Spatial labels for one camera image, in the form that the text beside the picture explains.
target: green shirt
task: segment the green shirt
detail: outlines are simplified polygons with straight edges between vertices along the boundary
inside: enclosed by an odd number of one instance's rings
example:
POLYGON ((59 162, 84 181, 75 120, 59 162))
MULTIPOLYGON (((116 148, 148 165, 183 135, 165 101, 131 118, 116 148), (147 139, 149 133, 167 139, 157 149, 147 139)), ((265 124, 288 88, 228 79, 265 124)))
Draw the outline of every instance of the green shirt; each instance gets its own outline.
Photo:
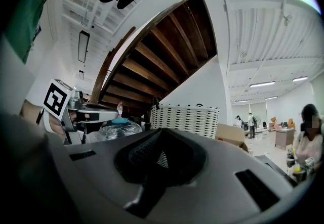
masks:
POLYGON ((18 57, 26 63, 44 0, 19 0, 5 30, 5 37, 18 57))

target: underside of staircase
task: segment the underside of staircase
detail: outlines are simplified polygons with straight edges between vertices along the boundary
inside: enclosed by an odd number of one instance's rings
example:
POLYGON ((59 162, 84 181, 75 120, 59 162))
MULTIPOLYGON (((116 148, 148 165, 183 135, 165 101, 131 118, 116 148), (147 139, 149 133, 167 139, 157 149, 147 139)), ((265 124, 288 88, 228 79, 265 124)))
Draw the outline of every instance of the underside of staircase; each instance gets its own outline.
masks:
POLYGON ((98 102, 115 109, 122 101, 124 117, 141 117, 154 97, 161 101, 216 54, 204 1, 184 0, 161 13, 132 42, 98 102))

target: white wicker basket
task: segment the white wicker basket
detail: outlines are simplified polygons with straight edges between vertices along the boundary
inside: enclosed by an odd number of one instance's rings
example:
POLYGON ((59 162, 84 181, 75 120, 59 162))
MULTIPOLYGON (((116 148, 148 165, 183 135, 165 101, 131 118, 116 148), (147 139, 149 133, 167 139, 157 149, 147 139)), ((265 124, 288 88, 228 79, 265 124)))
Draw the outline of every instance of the white wicker basket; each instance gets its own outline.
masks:
POLYGON ((173 106, 159 104, 151 111, 151 129, 174 128, 214 139, 219 108, 204 106, 173 106))

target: plastic bag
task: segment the plastic bag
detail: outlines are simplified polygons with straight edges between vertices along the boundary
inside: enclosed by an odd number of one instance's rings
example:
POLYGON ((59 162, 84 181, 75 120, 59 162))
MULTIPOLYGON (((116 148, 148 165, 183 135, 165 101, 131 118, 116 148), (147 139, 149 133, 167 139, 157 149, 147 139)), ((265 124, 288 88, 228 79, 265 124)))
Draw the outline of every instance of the plastic bag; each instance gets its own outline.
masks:
POLYGON ((139 132, 142 132, 141 126, 132 121, 126 124, 110 124, 88 134, 86 143, 119 139, 139 132))

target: bottle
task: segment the bottle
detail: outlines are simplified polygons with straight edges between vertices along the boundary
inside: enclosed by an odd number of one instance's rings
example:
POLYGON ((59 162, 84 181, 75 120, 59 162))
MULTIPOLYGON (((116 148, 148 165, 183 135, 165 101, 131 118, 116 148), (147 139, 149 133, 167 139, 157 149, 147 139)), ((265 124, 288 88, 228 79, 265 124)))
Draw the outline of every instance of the bottle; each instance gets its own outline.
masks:
POLYGON ((117 111, 118 111, 118 117, 121 117, 123 114, 123 102, 120 101, 118 106, 117 106, 117 111))

